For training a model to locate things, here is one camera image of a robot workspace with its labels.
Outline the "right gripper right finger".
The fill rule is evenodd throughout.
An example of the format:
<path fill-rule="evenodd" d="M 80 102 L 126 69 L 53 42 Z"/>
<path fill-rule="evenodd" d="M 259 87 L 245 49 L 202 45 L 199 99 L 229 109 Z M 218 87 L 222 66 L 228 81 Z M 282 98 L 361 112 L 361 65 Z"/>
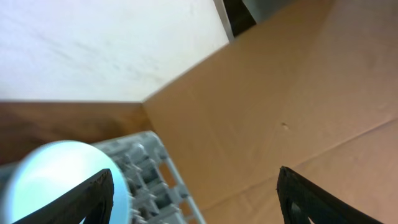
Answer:
<path fill-rule="evenodd" d="M 288 224 L 381 224 L 285 166 L 279 171 L 277 194 Z"/>

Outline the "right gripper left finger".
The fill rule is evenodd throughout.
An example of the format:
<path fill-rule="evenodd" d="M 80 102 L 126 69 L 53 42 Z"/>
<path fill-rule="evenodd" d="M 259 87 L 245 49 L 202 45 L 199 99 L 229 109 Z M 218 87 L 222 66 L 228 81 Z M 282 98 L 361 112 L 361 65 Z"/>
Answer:
<path fill-rule="evenodd" d="M 53 202 L 15 224 L 108 224 L 113 208 L 114 183 L 102 169 Z"/>

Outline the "light blue bowl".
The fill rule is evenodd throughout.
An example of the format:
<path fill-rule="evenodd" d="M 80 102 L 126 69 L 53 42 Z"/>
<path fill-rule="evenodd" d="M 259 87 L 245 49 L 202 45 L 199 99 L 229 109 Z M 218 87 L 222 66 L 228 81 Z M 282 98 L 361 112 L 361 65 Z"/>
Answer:
<path fill-rule="evenodd" d="M 120 168 L 103 151 L 79 141 L 44 144 L 17 163 L 1 193 L 1 223 L 24 218 L 103 169 L 111 171 L 114 184 L 109 222 L 131 223 L 132 202 Z"/>

